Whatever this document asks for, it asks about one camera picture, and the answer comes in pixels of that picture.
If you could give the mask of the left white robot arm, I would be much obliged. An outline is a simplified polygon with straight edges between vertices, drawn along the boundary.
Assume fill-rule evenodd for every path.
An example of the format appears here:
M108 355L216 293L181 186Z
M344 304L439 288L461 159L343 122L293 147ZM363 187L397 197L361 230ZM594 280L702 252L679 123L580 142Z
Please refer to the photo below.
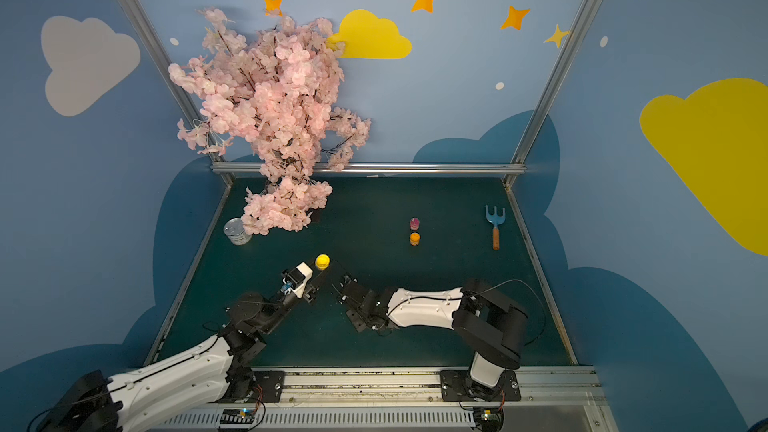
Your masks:
M106 377L99 370L80 377L52 407L31 419L30 431L147 431L222 398L254 397L253 359L300 302L312 302L326 272L301 263L282 274L270 298L242 294L227 308L227 323L208 339L162 361Z

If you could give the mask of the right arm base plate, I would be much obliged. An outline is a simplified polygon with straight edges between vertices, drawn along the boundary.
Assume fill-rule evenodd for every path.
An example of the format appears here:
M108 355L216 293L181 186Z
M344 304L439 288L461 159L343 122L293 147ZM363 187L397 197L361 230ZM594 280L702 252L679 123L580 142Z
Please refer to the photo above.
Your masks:
M439 372L439 385L444 402L521 400L520 386L514 371L504 370L496 386L474 381L468 370L444 369Z

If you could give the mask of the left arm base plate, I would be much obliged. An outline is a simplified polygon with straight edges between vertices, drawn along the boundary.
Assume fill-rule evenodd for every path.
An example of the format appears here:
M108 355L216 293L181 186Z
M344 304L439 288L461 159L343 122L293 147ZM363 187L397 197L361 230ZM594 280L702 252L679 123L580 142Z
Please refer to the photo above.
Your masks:
M278 370L252 370L246 376L246 388L241 401L275 404L282 396L286 373Z

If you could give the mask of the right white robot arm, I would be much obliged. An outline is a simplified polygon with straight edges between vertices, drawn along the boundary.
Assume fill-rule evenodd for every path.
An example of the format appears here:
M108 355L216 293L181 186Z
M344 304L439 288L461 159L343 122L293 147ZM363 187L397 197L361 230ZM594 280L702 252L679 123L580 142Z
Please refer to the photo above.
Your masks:
M345 275L337 293L359 332L432 327L458 334L474 356L467 371L440 374L445 401L520 398L515 371L521 365L529 314L498 285L471 279L445 291L376 292Z

